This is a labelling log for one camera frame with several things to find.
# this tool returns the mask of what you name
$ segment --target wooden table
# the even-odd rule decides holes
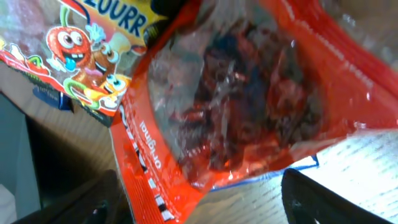
[[[108,129],[84,110],[76,106],[72,114],[49,107],[32,95],[32,84],[4,64],[0,64],[0,90],[38,122],[49,134],[48,140],[57,143],[58,150],[83,173],[116,168]],[[320,167],[303,173],[398,223],[397,148],[398,133],[350,139],[320,152]],[[280,181],[281,177],[275,177],[210,193],[187,223],[287,223]]]

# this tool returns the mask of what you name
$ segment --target white object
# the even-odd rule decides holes
[[[10,224],[17,221],[15,197],[0,184],[0,224]]]

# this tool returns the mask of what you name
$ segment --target red cartoon character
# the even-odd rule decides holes
[[[47,45],[52,51],[52,58],[47,63],[57,71],[73,72],[85,68],[91,60],[91,46],[105,39],[104,30],[97,24],[87,26],[90,37],[77,27],[68,26],[69,8],[60,10],[60,27],[54,27],[47,34]]]

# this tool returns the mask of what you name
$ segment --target cartoon face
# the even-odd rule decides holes
[[[82,68],[91,58],[88,36],[76,27],[55,27],[47,35],[47,45],[54,56],[69,67]]]
[[[93,52],[93,57],[95,69],[102,75],[108,76],[115,73],[116,64],[119,62],[119,53],[112,50],[109,44],[102,44],[101,49]]]
[[[109,94],[115,94],[117,96],[121,96],[126,92],[130,82],[131,79],[124,75],[108,75],[106,77],[104,89]]]

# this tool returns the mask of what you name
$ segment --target red package edge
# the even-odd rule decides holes
[[[312,7],[314,8],[320,7],[316,1],[313,0],[309,1],[314,3],[313,5],[311,5]],[[393,85],[392,82],[393,80],[395,80],[395,77],[393,77],[395,75],[394,72],[391,69],[389,69],[386,65],[384,65],[381,61],[379,61],[376,57],[374,57],[369,52],[359,47],[336,24],[334,24],[331,18],[329,18],[328,20],[328,16],[323,12],[322,9],[321,9],[322,11],[319,11],[320,8],[318,8],[317,11],[316,10],[310,11],[310,9],[313,9],[310,7],[308,11],[305,11],[307,13],[301,14],[300,13],[300,11],[302,11],[301,6],[305,7],[308,5],[308,4],[305,5],[304,2],[302,5],[297,5],[297,7],[296,5],[294,5],[296,4],[296,2],[293,0],[291,1],[262,0],[260,1],[260,3],[266,8],[268,8],[268,10],[270,10],[271,13],[274,14],[275,19],[282,28],[286,28],[288,26],[293,27],[290,28],[293,29],[293,33],[295,32],[296,34],[302,35],[303,34],[302,32],[304,32],[303,30],[305,30],[306,27],[308,28],[311,27],[310,29],[313,29],[314,35],[315,34],[322,35],[322,37],[326,39],[326,41],[328,41],[330,45],[336,47],[343,55],[348,55],[349,57],[351,57],[347,58],[347,60],[352,65],[354,65],[357,70],[363,71],[365,74],[370,74],[368,78],[370,79],[371,82],[375,82],[377,85],[383,86],[384,88],[387,88],[387,90],[389,90],[389,93],[387,93],[382,88],[375,86],[375,88],[377,88],[375,91],[377,91],[381,96],[385,96],[389,100],[392,97],[398,96],[398,91],[394,91],[392,88],[388,88],[388,86],[391,87]],[[175,22],[170,26],[170,28],[161,37],[161,39],[159,39],[157,45],[153,47],[152,50],[148,53],[146,59],[143,60],[144,62],[140,64],[136,72],[137,76],[136,78],[141,79],[139,76],[145,75],[150,59],[156,54],[158,50],[160,50],[163,47],[167,39],[171,36],[172,32],[177,27],[184,26],[195,20],[199,7],[200,7],[200,1],[190,1],[189,3],[187,3],[187,5],[181,10]],[[306,16],[306,18],[309,18],[309,21],[311,21],[315,17],[320,18],[320,15],[324,16],[322,17],[322,19],[324,21],[327,21],[328,22],[327,24],[330,24],[331,28],[325,30],[325,24],[318,25],[317,23],[318,21],[308,22],[307,24],[300,24],[302,27],[297,28],[296,19],[301,19],[299,18],[299,16]],[[375,70],[382,71],[382,75],[385,77],[385,79],[381,80],[381,78],[378,78],[376,74],[373,74],[372,71]],[[131,99],[129,98],[132,97],[131,94],[132,94],[131,92],[128,92],[125,95],[122,104],[128,106],[129,104],[132,103]],[[183,184],[181,189],[181,194],[188,195],[188,197],[185,197],[185,200],[179,200],[178,202],[173,201],[172,203],[185,203],[187,204],[187,206],[183,206],[182,210],[178,210],[177,213],[179,213],[179,215],[172,216],[171,219],[166,220],[162,216],[162,212],[164,212],[164,207],[159,206],[159,204],[157,204],[156,201],[158,196],[162,197],[164,195],[162,194],[154,195],[148,183],[149,179],[142,170],[142,164],[140,163],[140,160],[142,159],[145,162],[150,163],[151,164],[150,166],[154,166],[155,162],[152,160],[150,161],[147,160],[147,158],[150,159],[147,151],[148,149],[146,150],[146,148],[143,147],[142,142],[139,141],[135,142],[134,140],[135,135],[133,135],[133,133],[136,134],[137,130],[134,129],[134,126],[131,126],[131,124],[129,124],[129,121],[130,119],[133,119],[133,117],[135,117],[136,112],[134,110],[128,112],[125,110],[126,108],[124,108],[122,105],[120,107],[120,112],[118,111],[116,114],[114,124],[111,127],[111,133],[113,135],[114,151],[119,165],[119,171],[122,176],[124,187],[126,189],[127,196],[131,203],[132,211],[134,212],[134,216],[137,222],[138,223],[184,222],[189,217],[189,214],[193,211],[195,205],[200,201],[200,199],[202,198],[202,196],[204,196],[204,194],[189,187],[189,184],[187,183],[185,183],[185,185]],[[397,123],[394,120],[392,120],[392,122],[388,124],[386,123],[380,124],[380,127],[396,128],[396,126]],[[330,137],[331,138],[341,137],[341,133],[344,133],[345,131],[346,130],[344,129],[335,130],[335,133],[330,134]],[[317,148],[316,151],[319,151],[320,149],[323,149],[327,145],[333,144],[334,142],[335,141],[332,141],[329,144],[323,145],[322,148]],[[134,144],[138,148],[142,149],[142,151],[136,152],[136,150],[134,149],[135,146],[133,146]],[[284,168],[293,163],[294,161],[296,161],[297,159],[300,159],[303,156],[307,156],[304,154],[300,154],[299,156],[295,156],[294,158],[290,154],[284,154],[284,156],[280,157],[277,161],[274,161],[273,163],[270,164],[269,170],[277,170]],[[167,207],[170,207],[168,202],[165,202],[164,204]]]

